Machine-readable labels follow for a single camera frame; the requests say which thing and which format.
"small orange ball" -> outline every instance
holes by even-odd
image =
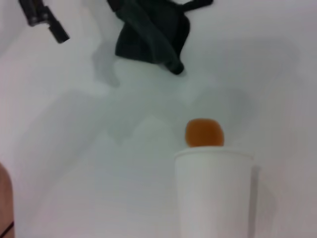
[[[190,147],[223,146],[224,134],[212,119],[193,119],[187,123],[185,140]]]

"paper cup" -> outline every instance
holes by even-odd
[[[247,238],[252,156],[196,147],[175,163],[181,238]]]

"black cable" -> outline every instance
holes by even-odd
[[[4,238],[4,236],[14,227],[14,222],[12,222],[0,235],[0,238]]]

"black cloth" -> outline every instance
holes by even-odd
[[[168,0],[108,0],[118,18],[125,22],[119,35],[117,56],[164,64],[180,74],[180,53],[190,31],[184,12],[210,5],[212,0],[194,0],[178,5]]]

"white background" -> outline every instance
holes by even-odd
[[[71,36],[62,45],[0,1],[0,161],[17,238],[179,237],[173,154],[198,117],[255,154],[255,237],[317,236],[316,0],[188,13],[182,76],[114,57],[122,23],[105,0],[48,4]]]

